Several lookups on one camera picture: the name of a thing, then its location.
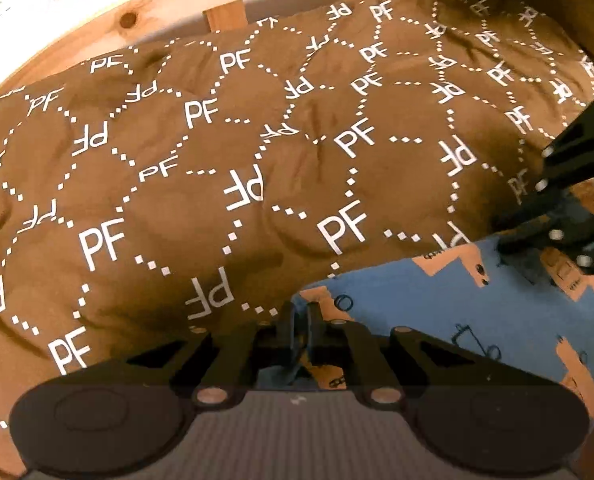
bolt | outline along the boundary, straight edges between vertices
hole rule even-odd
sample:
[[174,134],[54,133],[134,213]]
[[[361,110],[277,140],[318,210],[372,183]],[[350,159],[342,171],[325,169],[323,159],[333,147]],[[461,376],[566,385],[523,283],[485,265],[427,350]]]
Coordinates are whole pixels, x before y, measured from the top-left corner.
[[199,390],[197,400],[202,404],[221,404],[228,399],[228,392],[222,388],[209,387]]
[[577,256],[577,265],[579,267],[590,267],[592,265],[592,258],[585,254],[580,254]]
[[401,392],[394,388],[376,388],[371,391],[370,398],[379,404],[394,404],[401,399]]
[[552,229],[552,231],[548,233],[548,237],[551,240],[562,240],[564,232],[561,229]]

brown blanket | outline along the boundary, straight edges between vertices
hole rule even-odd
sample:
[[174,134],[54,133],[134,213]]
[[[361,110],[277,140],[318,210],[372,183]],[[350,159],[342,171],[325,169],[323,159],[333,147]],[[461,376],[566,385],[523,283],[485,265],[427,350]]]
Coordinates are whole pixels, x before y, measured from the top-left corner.
[[521,0],[346,0],[1,96],[0,478],[30,387],[488,235],[593,99]]

wood knot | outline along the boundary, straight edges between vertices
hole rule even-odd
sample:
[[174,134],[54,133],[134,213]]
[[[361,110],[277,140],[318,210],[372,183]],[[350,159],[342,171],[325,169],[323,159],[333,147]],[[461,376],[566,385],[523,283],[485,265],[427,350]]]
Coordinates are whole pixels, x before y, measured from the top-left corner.
[[126,12],[122,17],[119,19],[119,25],[122,28],[132,28],[137,23],[137,15],[134,12]]

circular pad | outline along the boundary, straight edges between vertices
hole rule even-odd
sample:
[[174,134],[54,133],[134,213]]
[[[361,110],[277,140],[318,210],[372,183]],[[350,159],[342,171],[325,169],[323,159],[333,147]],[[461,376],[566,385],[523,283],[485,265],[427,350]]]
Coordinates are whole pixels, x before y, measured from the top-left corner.
[[166,386],[47,383],[17,401],[10,431],[29,468],[97,478],[153,462],[184,420],[180,400]]
[[589,428],[586,408],[559,386],[429,388],[416,426],[446,459],[497,475],[536,475],[562,465]]

bedsheet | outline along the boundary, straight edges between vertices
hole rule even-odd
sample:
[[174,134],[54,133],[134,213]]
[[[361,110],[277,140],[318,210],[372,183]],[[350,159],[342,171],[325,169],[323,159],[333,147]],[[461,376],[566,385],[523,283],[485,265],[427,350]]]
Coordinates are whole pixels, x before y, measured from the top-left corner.
[[592,61],[523,0],[344,0],[10,89],[0,478],[27,389],[485,238],[593,99]]

